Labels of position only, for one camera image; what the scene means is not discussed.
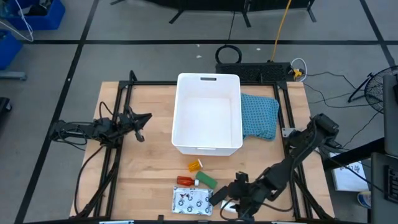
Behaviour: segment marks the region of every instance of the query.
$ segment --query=blue checkered cloth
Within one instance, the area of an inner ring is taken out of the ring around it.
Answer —
[[[242,93],[242,126],[243,139],[246,136],[257,136],[274,140],[279,104],[273,98],[253,96]]]

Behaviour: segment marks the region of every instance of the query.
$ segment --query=green block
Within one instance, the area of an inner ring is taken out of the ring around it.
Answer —
[[[207,176],[204,172],[198,171],[196,175],[196,179],[200,182],[206,184],[211,189],[215,189],[217,186],[217,181],[209,176]]]

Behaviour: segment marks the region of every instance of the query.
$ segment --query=wooden table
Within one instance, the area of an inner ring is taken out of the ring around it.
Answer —
[[[99,93],[97,108],[104,101],[113,108],[117,92],[117,82],[104,82]],[[310,121],[310,111],[302,83],[288,83],[289,96],[297,128],[305,128]],[[235,178],[237,171],[249,174],[253,181],[266,167],[284,158],[282,138],[279,127],[274,141],[258,138],[248,138],[243,141],[243,147],[232,156],[188,156],[181,154],[171,143],[172,121],[174,113],[176,86],[134,86],[132,90],[131,107],[135,113],[152,113],[153,117],[146,124],[142,134],[145,142],[138,142],[134,133],[124,138],[118,183],[113,203],[112,219],[156,220],[158,215],[164,215],[165,220],[222,220],[220,205],[213,209],[212,216],[182,215],[171,212],[173,186],[178,175],[194,177],[187,169],[188,163],[200,158],[204,172],[218,181],[217,188],[228,185]],[[242,93],[274,97],[271,86],[242,86]],[[280,91],[281,105],[285,122],[287,114],[283,93]],[[103,116],[110,114],[103,110]],[[98,109],[95,118],[99,118]],[[85,158],[99,148],[99,142],[89,141]],[[104,159],[103,149],[86,166],[80,180],[78,193],[78,208],[81,210],[98,188],[100,173]],[[309,191],[325,211],[334,216],[330,201],[328,186],[323,172],[320,156],[313,152],[304,162],[305,177]],[[292,205],[289,186],[274,202],[268,202],[278,208],[289,208]],[[297,188],[301,216],[305,216],[301,192]],[[101,209],[104,214],[106,198]],[[236,218],[235,213],[224,212],[224,216]],[[294,220],[293,212],[281,213],[262,207],[254,216],[256,221]]]

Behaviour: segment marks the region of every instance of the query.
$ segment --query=orange object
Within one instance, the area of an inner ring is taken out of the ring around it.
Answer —
[[[203,168],[203,165],[201,164],[200,160],[198,159],[195,162],[192,162],[188,165],[188,170],[190,172],[196,171],[196,170],[201,170]]]
[[[199,180],[193,180],[191,177],[182,177],[178,176],[177,177],[177,184],[185,185],[185,186],[191,186],[191,185],[199,185]]]

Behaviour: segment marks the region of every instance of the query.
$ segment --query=white plastic bin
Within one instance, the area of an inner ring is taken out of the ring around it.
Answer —
[[[237,75],[181,73],[172,144],[183,154],[230,156],[243,144]]]

